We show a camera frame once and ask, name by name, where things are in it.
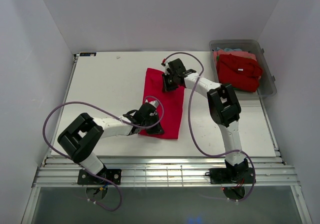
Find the crimson red t shirt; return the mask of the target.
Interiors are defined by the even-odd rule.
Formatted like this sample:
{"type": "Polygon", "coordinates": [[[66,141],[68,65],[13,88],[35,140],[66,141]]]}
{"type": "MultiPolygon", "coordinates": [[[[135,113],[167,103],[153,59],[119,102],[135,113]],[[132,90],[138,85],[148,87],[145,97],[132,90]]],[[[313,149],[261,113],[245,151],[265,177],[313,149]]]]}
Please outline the crimson red t shirt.
{"type": "Polygon", "coordinates": [[[151,96],[157,98],[163,106],[157,111],[161,116],[164,113],[160,125],[163,134],[153,134],[152,137],[164,140],[177,140],[183,115],[183,103],[185,88],[180,86],[174,91],[163,92],[163,72],[148,68],[145,74],[143,98],[149,101],[151,96]]]}

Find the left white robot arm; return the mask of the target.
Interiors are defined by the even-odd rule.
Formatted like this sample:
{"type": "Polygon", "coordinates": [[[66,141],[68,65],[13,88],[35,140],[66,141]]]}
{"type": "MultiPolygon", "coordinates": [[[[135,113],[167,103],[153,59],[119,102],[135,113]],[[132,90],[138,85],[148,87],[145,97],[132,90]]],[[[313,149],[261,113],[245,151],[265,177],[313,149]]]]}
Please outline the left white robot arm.
{"type": "Polygon", "coordinates": [[[164,130],[159,123],[157,100],[146,101],[117,118],[93,118],[80,114],[57,138],[57,142],[71,160],[89,171],[88,177],[100,184],[106,179],[107,168],[93,153],[98,141],[113,136],[131,136],[146,130],[151,135],[161,135],[164,130]]]}

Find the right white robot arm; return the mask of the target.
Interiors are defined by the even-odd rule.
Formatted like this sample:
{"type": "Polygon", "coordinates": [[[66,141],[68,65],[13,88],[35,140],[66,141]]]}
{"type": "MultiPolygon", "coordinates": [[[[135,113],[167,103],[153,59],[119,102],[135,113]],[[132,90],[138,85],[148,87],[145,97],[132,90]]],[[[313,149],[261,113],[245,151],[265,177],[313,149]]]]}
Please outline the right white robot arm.
{"type": "Polygon", "coordinates": [[[178,87],[198,93],[208,102],[212,120],[218,125],[225,152],[225,167],[211,168],[206,173],[211,184],[232,184],[238,186],[255,183],[255,170],[249,166],[249,158],[243,153],[239,120],[241,106],[231,84],[220,84],[201,77],[193,69],[186,69],[181,59],[164,59],[162,66],[163,91],[171,92],[178,87]]]}

